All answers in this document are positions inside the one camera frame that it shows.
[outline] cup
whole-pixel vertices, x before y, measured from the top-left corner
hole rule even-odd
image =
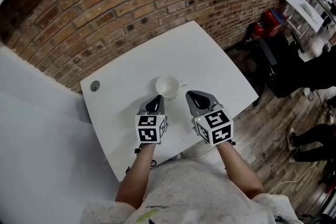
[[[156,81],[155,88],[158,94],[173,100],[176,98],[180,87],[187,85],[187,82],[179,82],[177,78],[173,76],[159,77]]]

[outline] shoe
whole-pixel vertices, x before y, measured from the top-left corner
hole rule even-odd
[[[294,159],[294,156],[295,156],[295,154],[298,153],[298,152],[299,152],[299,148],[295,148],[295,149],[290,153],[289,158],[288,158],[288,162],[289,162],[289,163],[295,163],[295,162],[296,162],[296,160]]]
[[[293,127],[290,127],[288,128],[287,130],[287,134],[286,134],[286,137],[287,137],[287,145],[288,145],[288,149],[290,151],[293,151],[295,150],[295,146],[293,146],[293,136],[295,135],[295,131],[294,131],[294,128]]]

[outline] white sleeve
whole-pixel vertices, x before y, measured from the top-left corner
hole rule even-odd
[[[285,195],[259,194],[252,199],[256,203],[268,208],[274,216],[282,217],[290,224],[303,224],[290,204],[290,201]]]
[[[80,224],[122,224],[134,212],[133,206],[123,202],[108,200],[89,202],[84,209]]]

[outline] white shirt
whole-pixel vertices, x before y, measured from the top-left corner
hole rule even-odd
[[[80,223],[275,224],[275,216],[282,217],[280,223],[302,224],[286,196],[260,194],[250,200],[211,164],[188,159],[151,171],[138,210],[122,202],[91,202]]]

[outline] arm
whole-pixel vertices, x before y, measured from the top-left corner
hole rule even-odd
[[[245,163],[230,142],[217,145],[230,180],[249,198],[264,193],[264,187],[257,174]]]
[[[156,144],[144,145],[135,159],[132,168],[122,181],[115,201],[124,202],[138,209],[145,195],[149,171]]]

